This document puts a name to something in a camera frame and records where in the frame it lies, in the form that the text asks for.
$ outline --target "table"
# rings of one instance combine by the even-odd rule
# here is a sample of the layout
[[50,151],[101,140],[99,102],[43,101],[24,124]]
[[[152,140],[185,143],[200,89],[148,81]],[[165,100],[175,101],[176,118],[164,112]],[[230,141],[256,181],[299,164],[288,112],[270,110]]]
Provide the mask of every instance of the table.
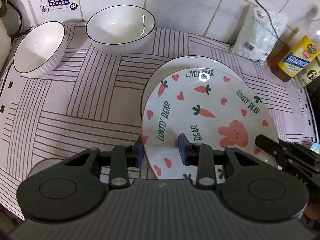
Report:
[[[85,23],[65,24],[67,49],[58,67],[42,78],[25,78],[11,66],[13,44],[0,95],[0,202],[23,218],[16,190],[44,158],[68,158],[89,147],[110,151],[140,135],[140,100],[148,78],[172,58],[199,55],[233,69],[262,99],[279,138],[308,146],[319,142],[306,90],[283,83],[266,64],[234,55],[227,44],[191,33],[156,28],[139,52],[111,56],[95,49]],[[102,169],[102,182],[109,169]],[[129,177],[153,179],[146,160]]]

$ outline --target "power cord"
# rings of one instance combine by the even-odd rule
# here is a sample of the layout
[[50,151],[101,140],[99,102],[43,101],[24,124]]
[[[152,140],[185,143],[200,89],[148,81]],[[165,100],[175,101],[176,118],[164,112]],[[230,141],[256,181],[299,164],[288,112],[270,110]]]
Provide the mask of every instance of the power cord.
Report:
[[10,2],[10,1],[7,1],[7,2],[8,2],[8,4],[10,4],[12,6],[13,9],[15,9],[17,11],[17,13],[19,14],[19,17],[20,17],[20,27],[19,27],[18,31],[14,35],[12,35],[12,40],[13,40],[14,38],[18,37],[18,35],[21,31],[21,28],[22,28],[23,20],[22,20],[22,14],[21,14],[20,10],[12,2]]
[[273,26],[273,24],[272,24],[272,19],[271,19],[271,17],[270,17],[270,14],[268,13],[268,11],[258,2],[258,0],[255,0],[255,2],[256,2],[262,9],[264,9],[265,12],[267,13],[267,15],[268,15],[268,17],[269,17],[269,20],[270,20],[271,27],[272,27],[273,31],[275,32],[275,35],[276,35],[276,37],[278,38],[278,40],[279,40],[282,44],[287,45],[286,43],[284,43],[283,41],[281,41],[281,39],[279,38],[279,36],[278,36],[278,34],[277,34],[277,32],[276,32],[276,29],[274,28],[274,26]]

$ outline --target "red heart print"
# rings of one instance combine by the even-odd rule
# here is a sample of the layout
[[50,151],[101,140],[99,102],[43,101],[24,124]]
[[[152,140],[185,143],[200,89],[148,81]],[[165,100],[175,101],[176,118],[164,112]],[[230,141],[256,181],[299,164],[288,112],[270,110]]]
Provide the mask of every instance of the red heart print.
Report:
[[141,141],[142,141],[142,144],[143,144],[143,145],[146,144],[147,139],[148,139],[148,136],[142,136],[142,137],[141,137]]
[[161,176],[161,169],[157,165],[154,165],[153,167],[155,168],[157,175]]
[[263,120],[262,125],[265,126],[265,127],[268,127],[269,124],[267,122],[267,119]]
[[260,152],[260,149],[259,149],[259,148],[255,148],[255,149],[253,150],[253,152],[254,152],[254,155],[257,155],[257,154]]
[[247,110],[241,109],[240,111],[242,113],[242,116],[246,116],[247,115]]
[[174,81],[177,81],[178,78],[179,78],[179,74],[172,75],[172,79],[173,79]]
[[224,76],[224,77],[223,77],[223,81],[224,81],[225,83],[227,83],[227,82],[229,82],[229,81],[230,81],[230,78],[228,78],[228,77]]
[[148,117],[148,119],[150,120],[152,116],[153,116],[153,112],[152,112],[151,110],[148,110],[148,111],[147,111],[147,117]]
[[226,98],[221,98],[221,104],[224,106],[224,104],[227,102],[228,100]]
[[172,165],[172,161],[170,161],[168,158],[163,158],[165,164],[167,165],[167,167],[170,169],[171,165]]
[[177,99],[178,100],[183,100],[184,99],[182,91],[180,92],[180,94],[177,95]]

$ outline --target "white ceramic bowl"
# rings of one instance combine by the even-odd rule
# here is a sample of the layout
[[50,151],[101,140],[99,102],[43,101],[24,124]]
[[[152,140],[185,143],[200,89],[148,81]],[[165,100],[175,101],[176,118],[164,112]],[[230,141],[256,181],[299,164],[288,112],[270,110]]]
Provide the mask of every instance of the white ceramic bowl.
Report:
[[143,8],[117,5],[93,15],[85,30],[97,49],[111,55],[127,55],[152,38],[155,23],[153,15]]
[[34,28],[19,44],[13,65],[22,76],[40,77],[54,70],[67,47],[65,28],[60,22],[46,22]]
[[231,68],[224,65],[223,63],[214,59],[201,56],[177,57],[161,65],[147,81],[147,84],[142,93],[140,115],[142,115],[146,102],[149,96],[151,95],[152,91],[164,78],[179,70],[188,68],[206,68],[218,70],[244,83],[244,81],[241,79],[241,77],[239,77],[239,75],[236,72],[234,72]]
[[59,158],[44,159],[44,160],[38,162],[35,166],[33,166],[28,177],[35,175],[40,171],[44,171],[45,169],[47,169],[47,168],[49,168],[59,162],[62,162],[62,161],[63,161],[63,159],[59,159]]

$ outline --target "ceramic plate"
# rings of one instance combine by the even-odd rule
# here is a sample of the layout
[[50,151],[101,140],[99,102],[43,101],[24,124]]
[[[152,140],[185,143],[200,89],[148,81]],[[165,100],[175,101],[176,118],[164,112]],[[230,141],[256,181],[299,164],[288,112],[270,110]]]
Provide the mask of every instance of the ceramic plate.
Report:
[[238,147],[277,167],[274,158],[254,143],[260,134],[278,140],[269,111],[244,83],[224,72],[181,70],[151,93],[142,117],[142,141],[159,179],[196,178],[197,168],[182,164],[177,147],[180,133],[190,142],[216,150]]
[[174,58],[159,67],[148,80],[142,95],[141,110],[144,109],[151,92],[161,82],[161,80],[176,71],[188,68],[207,68],[219,70],[228,74],[229,76],[235,77],[236,79],[244,83],[244,81],[238,76],[237,73],[235,73],[228,66],[214,59],[200,56],[184,56]]

